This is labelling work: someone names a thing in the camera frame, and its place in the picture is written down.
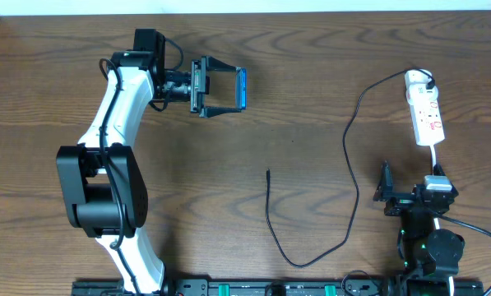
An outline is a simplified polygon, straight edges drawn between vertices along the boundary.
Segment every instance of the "white power strip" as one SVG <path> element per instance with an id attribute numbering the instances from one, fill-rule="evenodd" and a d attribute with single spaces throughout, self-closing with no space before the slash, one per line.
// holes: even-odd
<path id="1" fill-rule="evenodd" d="M 431 90 L 426 88 L 430 81 L 429 76 L 417 70 L 405 74 L 406 98 L 410 104 L 415 140 L 419 146 L 433 146 L 444 140 L 437 102 L 439 91 L 436 86 Z"/>

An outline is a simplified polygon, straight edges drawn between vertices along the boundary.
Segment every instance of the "wooden table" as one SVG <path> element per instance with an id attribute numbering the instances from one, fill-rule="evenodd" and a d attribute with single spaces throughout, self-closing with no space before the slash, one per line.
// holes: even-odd
<path id="1" fill-rule="evenodd" d="M 343 239 L 354 186 L 341 136 L 360 92 L 407 67 L 437 77 L 447 139 L 438 160 L 460 196 L 448 213 L 491 230 L 491 12 L 4 17 L 0 25 L 0 295 L 68 294 L 76 279 L 117 279 L 106 251 L 67 221 L 55 168 L 59 146 L 89 127 L 105 83 L 99 58 L 156 28 L 189 61 L 210 54 L 248 69 L 249 108 L 200 119 L 187 104 L 148 109 L 135 154 L 149 191 L 153 247 L 172 274 L 218 278 L 390 275 L 399 219 L 372 201 L 388 160 L 409 191 L 429 172 L 415 144 L 404 81 L 366 94 L 347 136 L 360 205 Z M 167 48 L 167 65 L 177 62 Z M 215 76 L 212 104 L 232 104 L 232 76 Z M 448 223 L 466 240 L 460 276 L 491 284 L 491 239 Z"/>

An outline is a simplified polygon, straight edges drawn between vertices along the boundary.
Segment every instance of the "small robotic arm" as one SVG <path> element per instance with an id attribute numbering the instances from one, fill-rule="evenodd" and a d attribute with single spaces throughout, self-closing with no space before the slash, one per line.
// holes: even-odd
<path id="1" fill-rule="evenodd" d="M 90 128 L 76 146 L 62 146 L 57 154 L 70 223 L 83 228 L 88 237 L 108 250 L 123 276 L 124 289 L 136 294 L 160 291 L 164 280 L 164 264 L 146 235 L 148 194 L 132 152 L 146 106 L 150 104 L 163 111 L 168 103 L 190 101 L 191 113 L 202 118 L 239 113 L 247 107 L 244 68 L 204 56 L 192 61 L 190 72 L 165 69 L 166 41 L 156 30 L 136 30 L 133 50 L 114 53 L 107 70 L 101 68 L 108 86 Z M 205 106 L 205 95 L 209 95 L 210 89 L 209 71 L 236 73 L 235 108 Z M 163 102 L 162 109 L 155 106 L 157 102 Z M 107 163 L 102 154 L 106 154 Z M 111 170 L 110 183 L 87 182 L 98 173 L 107 173 L 107 166 Z M 119 216 L 114 192 L 120 198 L 123 217 Z M 124 237 L 123 243 L 118 249 L 112 248 L 120 235 Z"/>

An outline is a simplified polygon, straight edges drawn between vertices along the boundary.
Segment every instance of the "green connector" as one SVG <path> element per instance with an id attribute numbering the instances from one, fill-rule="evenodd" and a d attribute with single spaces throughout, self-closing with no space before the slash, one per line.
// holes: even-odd
<path id="1" fill-rule="evenodd" d="M 324 289 L 326 290 L 326 296 L 336 296 L 336 287 L 334 285 L 327 285 Z"/>
<path id="2" fill-rule="evenodd" d="M 220 284 L 218 287 L 219 296 L 229 296 L 229 285 L 228 284 Z"/>

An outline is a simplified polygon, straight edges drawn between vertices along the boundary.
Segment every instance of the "black wire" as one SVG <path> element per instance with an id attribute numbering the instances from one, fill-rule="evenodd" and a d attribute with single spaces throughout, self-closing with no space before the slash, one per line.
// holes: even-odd
<path id="1" fill-rule="evenodd" d="M 428 73 L 427 73 L 425 70 L 422 70 L 422 69 L 417 69 L 417 68 L 415 68 L 415 69 L 410 69 L 410 70 L 416 70 L 416 71 L 419 71 L 419 72 L 421 72 L 421 73 L 423 73 L 424 75 L 426 75 L 426 76 L 428 76 L 428 77 L 429 77 L 429 79 L 430 79 L 431 81 L 429 81 L 429 82 L 426 84 L 426 89 L 427 89 L 427 90 L 431 90 L 431 89 L 432 89 L 432 88 L 435 86 L 435 78 L 433 78 L 433 76 L 429 75 L 429 74 L 428 74 Z"/>
<path id="2" fill-rule="evenodd" d="M 174 46 L 176 49 L 178 49 L 179 54 L 181 55 L 181 58 L 179 59 L 178 64 L 177 64 L 175 67 L 173 67 L 173 68 L 171 69 L 172 71 L 176 71 L 176 70 L 178 70 L 178 69 L 181 67 L 181 65 L 183 65 L 183 50 L 182 50 L 182 49 L 181 49 L 181 47 L 180 47 L 178 44 L 176 44 L 176 43 L 175 43 L 175 42 L 174 42 L 172 39 L 168 39 L 168 38 L 167 38 L 167 39 L 166 39 L 166 41 L 167 41 L 168 43 L 170 43 L 172 46 Z"/>
<path id="3" fill-rule="evenodd" d="M 370 85 L 368 88 L 366 88 L 362 94 L 360 95 L 359 97 L 359 102 L 357 103 L 357 106 L 354 110 L 354 113 L 353 113 L 353 117 L 351 118 L 351 120 L 347 123 L 347 126 L 345 127 L 345 130 L 344 130 L 344 135 L 342 136 L 342 146 L 344 147 L 344 156 L 345 156 L 345 162 L 347 163 L 347 167 L 350 171 L 350 174 L 351 174 L 351 178 L 353 179 L 353 184 L 354 184 L 354 188 L 356 189 L 356 199 L 354 201 L 354 207 L 353 207 L 353 212 L 351 213 L 351 218 L 350 218 L 350 222 L 348 224 L 348 227 L 347 227 L 347 231 L 345 233 L 345 237 L 344 237 L 344 240 L 342 240 L 339 244 L 335 245 L 334 247 L 330 248 L 329 250 L 325 251 L 324 253 L 322 253 L 321 255 L 319 255 L 318 257 L 312 259 L 311 261 L 307 262 L 307 263 L 304 263 L 304 264 L 296 264 L 294 262 L 292 262 L 286 255 L 285 255 L 285 252 L 284 250 L 282 249 L 281 245 L 280 245 L 280 242 L 278 242 L 278 238 L 276 238 L 276 234 L 275 234 L 275 231 L 273 230 L 272 226 L 271 226 L 271 221 L 269 219 L 269 196 L 270 196 L 270 192 L 271 192 L 271 171 L 268 169 L 267 170 L 267 198 L 266 198 L 266 205 L 265 205 L 265 212 L 266 212 L 266 220 L 267 220 L 267 226 L 269 226 L 269 230 L 271 231 L 271 234 L 272 234 L 272 237 L 275 239 L 275 243 L 276 243 L 276 246 L 278 246 L 278 250 L 280 250 L 280 253 L 281 253 L 281 256 L 287 261 L 287 263 L 289 263 L 292 267 L 295 267 L 295 268 L 305 268 L 305 267 L 308 267 L 308 266 L 311 266 L 312 264 L 316 263 L 317 261 L 320 261 L 323 257 L 331 254 L 332 252 L 334 252 L 335 250 L 337 250 L 339 247 L 342 247 L 345 242 L 347 242 L 347 239 L 349 238 L 350 236 L 350 232 L 351 232 L 351 226 L 353 226 L 353 221 L 354 221 L 354 215 L 356 214 L 357 212 L 357 207 L 359 206 L 359 198 L 360 198 L 360 192 L 359 192 L 359 185 L 357 184 L 357 180 L 356 178 L 354 177 L 354 174 L 353 174 L 353 169 L 351 168 L 351 163 L 350 163 L 350 158 L 348 157 L 347 155 L 347 149 L 345 148 L 345 136 L 347 135 L 347 131 L 350 129 L 351 127 L 351 123 L 353 123 L 354 119 L 357 117 L 357 114 L 359 113 L 359 108 L 360 108 L 360 103 L 362 103 L 362 98 L 364 97 L 364 95 L 366 94 L 366 92 L 368 90 L 371 90 L 373 87 L 375 86 L 378 86 L 379 84 L 383 83 L 384 81 L 387 81 L 387 80 L 390 80 L 392 79 L 393 77 L 395 76 L 398 76 L 402 73 L 406 73 L 407 71 L 409 70 L 417 70 L 419 72 L 422 72 L 423 74 L 427 75 L 431 81 L 430 82 L 435 82 L 435 79 L 433 79 L 433 77 L 431 75 L 429 75 L 427 72 L 423 71 L 423 70 L 420 70 L 420 69 L 408 69 L 408 70 L 402 70 L 398 73 L 395 73 L 391 76 L 388 76 L 382 80 L 380 80 L 379 82 L 376 82 L 372 85 Z"/>
<path id="4" fill-rule="evenodd" d="M 164 99 L 163 99 L 163 108 L 159 108 L 157 107 L 154 102 L 150 101 L 148 104 L 157 112 L 163 112 L 168 106 L 169 106 L 169 98 L 170 98 L 170 94 L 172 93 L 172 88 L 174 87 L 174 85 L 170 86 L 169 88 L 169 91 L 167 91 L 166 95 L 164 96 Z"/>
<path id="5" fill-rule="evenodd" d="M 414 276 L 415 278 L 419 277 L 418 273 L 421 271 L 422 271 L 422 266 L 417 266 L 415 269 L 410 271 L 409 274 L 406 274 L 404 277 L 401 277 L 401 284 L 400 284 L 401 290 L 406 291 L 406 282 L 411 278 L 414 278 Z"/>
<path id="6" fill-rule="evenodd" d="M 396 239 L 396 249 L 399 252 L 399 257 L 404 260 L 404 255 L 402 254 L 402 229 L 399 231 L 399 237 Z"/>
<path id="7" fill-rule="evenodd" d="M 347 280 L 347 278 L 350 276 L 350 275 L 353 275 L 354 273 L 362 273 L 362 274 L 365 274 L 369 280 L 371 280 L 371 282 L 375 285 L 375 287 L 377 287 L 377 294 L 380 292 L 380 289 L 381 289 L 381 286 L 379 284 L 377 284 L 377 282 L 371 277 L 371 275 L 369 275 L 366 271 L 362 271 L 362 270 L 354 270 L 354 271 L 350 271 L 347 275 L 344 276 L 344 279 L 342 279 L 341 283 L 340 283 L 340 287 L 344 290 L 344 292 L 346 292 L 349 296 L 354 296 L 351 292 L 349 292 L 346 288 L 345 288 L 345 281 Z"/>
<path id="8" fill-rule="evenodd" d="M 272 283 L 268 284 L 267 287 L 265 287 L 265 293 L 264 296 L 267 296 L 269 294 L 269 290 L 272 289 L 276 284 L 280 284 L 279 280 L 275 280 Z"/>
<path id="9" fill-rule="evenodd" d="M 119 255 L 119 259 L 121 259 L 121 264 L 123 264 L 124 269 L 127 271 L 128 275 L 130 275 L 130 281 L 133 284 L 133 288 L 136 290 L 136 295 L 141 295 L 141 292 L 139 291 L 139 287 L 137 286 L 137 281 L 136 281 L 136 276 L 133 274 L 132 270 L 130 269 L 130 266 L 128 266 L 126 259 L 124 258 L 123 252 L 121 252 L 121 249 L 117 250 L 117 254 Z"/>
<path id="10" fill-rule="evenodd" d="M 481 234 L 484 234 L 488 237 L 491 238 L 491 232 L 489 232 L 488 230 L 485 230 L 485 229 L 481 229 L 477 226 L 474 226 L 472 224 L 468 224 L 466 222 L 462 222 L 460 220 L 457 220 L 457 219 L 453 219 L 453 218 L 450 218 L 450 217 L 446 217 L 444 215 L 441 215 L 439 213 L 437 213 L 435 210 L 432 210 L 428 207 L 426 207 L 426 209 L 428 209 L 428 211 L 430 211 L 435 217 L 439 218 L 439 219 L 442 219 L 442 220 L 445 220 L 445 221 L 448 221 L 448 222 L 452 222 L 452 223 L 455 223 L 455 224 L 458 224 L 460 226 L 463 226 L 463 227 L 466 227 L 468 229 L 472 229 L 472 230 L 475 230 Z M 487 295 L 490 295 L 491 294 L 491 285 L 490 287 L 484 292 L 483 296 L 487 296 Z"/>
<path id="11" fill-rule="evenodd" d="M 110 163 L 109 163 L 109 157 L 106 155 L 106 151 L 104 150 L 104 143 L 106 142 L 106 128 L 108 126 L 108 120 L 110 118 L 110 114 L 113 111 L 113 107 L 115 106 L 115 102 L 117 101 L 117 98 L 119 97 L 119 93 L 121 92 L 121 89 L 123 87 L 123 80 L 121 79 L 121 75 L 119 74 L 118 69 L 115 67 L 115 64 L 113 64 L 112 61 L 108 60 L 107 58 L 101 58 L 99 60 L 99 68 L 101 72 L 103 73 L 103 76 L 106 77 L 106 80 L 108 80 L 108 76 L 106 75 L 106 71 L 103 69 L 103 62 L 106 62 L 108 66 L 111 67 L 111 70 L 115 73 L 115 77 L 117 79 L 117 84 L 115 86 L 115 93 L 113 93 L 112 101 L 110 102 L 108 109 L 106 110 L 106 113 L 104 114 L 104 119 L 103 123 L 100 126 L 99 129 L 99 151 L 100 151 L 100 156 L 103 161 L 103 166 L 104 169 L 106 170 L 106 174 L 108 175 L 108 180 L 110 182 L 111 188 L 112 188 L 112 195 L 115 200 L 115 203 L 118 208 L 118 214 L 119 214 L 119 236 L 116 242 L 113 242 L 110 244 L 110 248 L 113 249 L 114 251 L 117 252 L 119 255 L 119 258 L 121 259 L 121 263 L 123 264 L 124 269 L 127 271 L 127 273 L 130 275 L 130 279 L 132 280 L 134 289 L 136 290 L 136 295 L 140 295 L 139 293 L 139 288 L 137 286 L 136 282 L 136 277 L 130 270 L 128 264 L 126 263 L 126 260 L 124 259 L 123 253 L 121 252 L 121 243 L 123 243 L 124 239 L 124 208 L 123 204 L 121 202 L 121 196 L 119 195 L 119 190 L 117 187 L 117 183 L 115 182 L 115 178 L 113 178 L 112 170 L 110 168 Z"/>

